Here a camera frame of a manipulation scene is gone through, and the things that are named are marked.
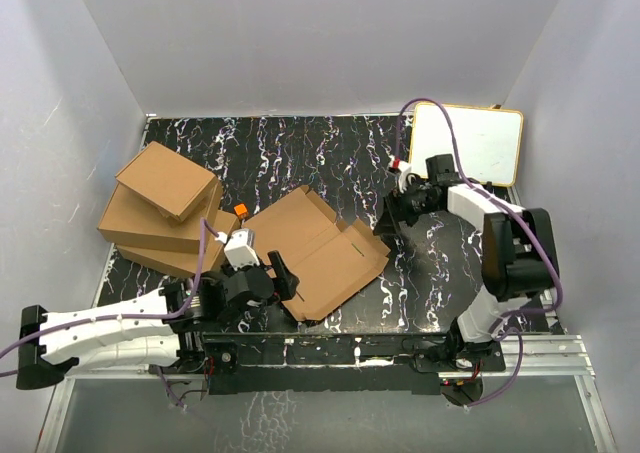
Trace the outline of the brown cardboard box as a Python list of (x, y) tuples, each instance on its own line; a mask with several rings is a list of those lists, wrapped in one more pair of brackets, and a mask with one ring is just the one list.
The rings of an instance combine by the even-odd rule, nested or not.
[(265, 259), (276, 250), (299, 278), (283, 303), (299, 322), (322, 321), (384, 270), (390, 249), (369, 225), (348, 224), (309, 186), (291, 191), (244, 223)]

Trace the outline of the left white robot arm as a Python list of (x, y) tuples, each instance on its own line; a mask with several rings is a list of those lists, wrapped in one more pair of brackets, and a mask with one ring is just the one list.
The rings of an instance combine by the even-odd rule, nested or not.
[[(21, 312), (16, 387), (29, 391), (60, 383), (73, 369), (118, 364), (177, 364), (186, 372), (206, 360), (196, 335), (224, 326), (252, 307), (290, 300), (299, 285), (280, 253), (220, 272), (159, 287), (135, 299), (67, 313), (40, 305)], [(176, 341), (173, 348), (168, 342)]]

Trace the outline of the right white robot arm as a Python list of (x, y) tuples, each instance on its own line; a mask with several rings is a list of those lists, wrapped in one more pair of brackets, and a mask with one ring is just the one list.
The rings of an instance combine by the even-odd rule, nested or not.
[(510, 316), (557, 286), (553, 229), (546, 210), (523, 209), (497, 198), (456, 171), (450, 154), (430, 157), (426, 166), (427, 177), (421, 178), (408, 162), (390, 158), (388, 169), (397, 186), (384, 197), (373, 233), (398, 235), (401, 224), (412, 226), (423, 215), (447, 211), (482, 234), (483, 286), (452, 321), (445, 339), (422, 351), (431, 362), (466, 370), (490, 352), (495, 332)]

